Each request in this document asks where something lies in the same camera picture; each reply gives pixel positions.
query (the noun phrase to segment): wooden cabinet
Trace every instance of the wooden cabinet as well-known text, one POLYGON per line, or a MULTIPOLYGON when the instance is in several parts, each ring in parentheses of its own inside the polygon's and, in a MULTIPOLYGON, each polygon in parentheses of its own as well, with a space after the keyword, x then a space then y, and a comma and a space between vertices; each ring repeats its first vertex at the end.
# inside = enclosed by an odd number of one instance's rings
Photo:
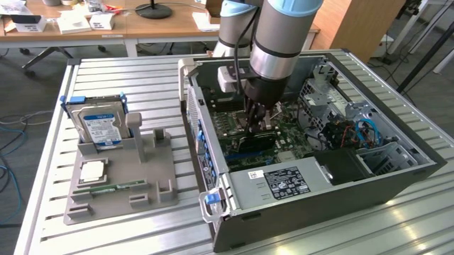
POLYGON ((325 0, 314 24, 311 49, 349 49, 369 61, 405 0, 325 0))

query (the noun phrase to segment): green circuit board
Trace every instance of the green circuit board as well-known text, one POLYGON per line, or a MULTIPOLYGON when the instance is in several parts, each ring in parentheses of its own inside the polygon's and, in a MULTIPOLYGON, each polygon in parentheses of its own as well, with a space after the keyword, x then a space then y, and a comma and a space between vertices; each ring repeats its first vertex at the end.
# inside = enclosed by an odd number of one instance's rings
POLYGON ((273 165, 309 156, 314 151, 294 117, 294 106, 282 105, 271 118, 271 130, 261 135, 273 135, 275 144, 267 150, 241 153, 245 138, 246 114, 243 111, 211 112, 217 135, 231 171, 273 165))

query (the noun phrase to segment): motherboard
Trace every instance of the motherboard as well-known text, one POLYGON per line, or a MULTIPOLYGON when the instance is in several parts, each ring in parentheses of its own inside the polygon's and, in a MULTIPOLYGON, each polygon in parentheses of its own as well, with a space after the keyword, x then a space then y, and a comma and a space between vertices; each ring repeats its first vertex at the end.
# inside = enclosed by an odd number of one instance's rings
POLYGON ((313 147, 299 125, 293 103, 282 103, 274 110, 267 129, 247 137, 246 114, 242 110, 211 111, 219 144, 230 171, 271 165, 313 155, 313 147))

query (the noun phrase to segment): white box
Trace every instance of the white box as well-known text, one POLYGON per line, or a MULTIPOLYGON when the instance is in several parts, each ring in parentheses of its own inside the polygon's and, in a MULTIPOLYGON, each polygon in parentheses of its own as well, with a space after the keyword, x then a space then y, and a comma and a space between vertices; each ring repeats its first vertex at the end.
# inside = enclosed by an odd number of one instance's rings
POLYGON ((62 17, 56 19, 56 23, 59 24, 60 33, 63 35, 92 30, 83 15, 62 15, 62 17))
POLYGON ((386 49, 390 48, 393 42, 394 42, 394 39, 389 37, 388 35, 385 35, 382 37, 381 43, 378 44, 378 48, 372 57, 385 57, 386 49))
POLYGON ((112 30, 114 28, 114 14, 98 14, 90 19, 90 26, 95 30, 112 30))
POLYGON ((12 15, 12 16, 15 16, 14 22, 16 25, 18 32, 43 32, 44 31, 46 25, 48 24, 44 16, 40 16, 40 18, 36 18, 39 19, 38 23, 32 23, 35 21, 26 21, 27 23, 23 23, 22 18, 24 18, 24 20, 36 20, 32 17, 39 17, 39 16, 35 16, 35 15, 12 15))

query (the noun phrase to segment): black lamp base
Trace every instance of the black lamp base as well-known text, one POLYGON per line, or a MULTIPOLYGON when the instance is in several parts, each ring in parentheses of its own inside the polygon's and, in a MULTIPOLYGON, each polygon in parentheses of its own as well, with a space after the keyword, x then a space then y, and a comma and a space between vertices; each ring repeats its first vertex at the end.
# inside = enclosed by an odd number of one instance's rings
POLYGON ((135 13, 141 17, 145 17, 147 19, 154 19, 154 20, 165 19, 170 17, 173 14, 173 9, 162 4, 155 4, 155 9, 151 9, 150 4, 142 4, 136 7, 136 9, 141 9, 135 11, 135 13))

